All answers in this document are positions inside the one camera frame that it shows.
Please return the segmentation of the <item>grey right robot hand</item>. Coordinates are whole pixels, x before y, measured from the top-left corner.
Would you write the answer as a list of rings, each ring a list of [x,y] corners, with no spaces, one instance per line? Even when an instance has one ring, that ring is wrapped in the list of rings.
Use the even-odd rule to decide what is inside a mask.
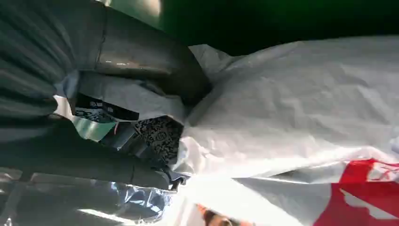
[[[211,88],[186,45],[99,1],[1,1],[1,225],[160,222]]]

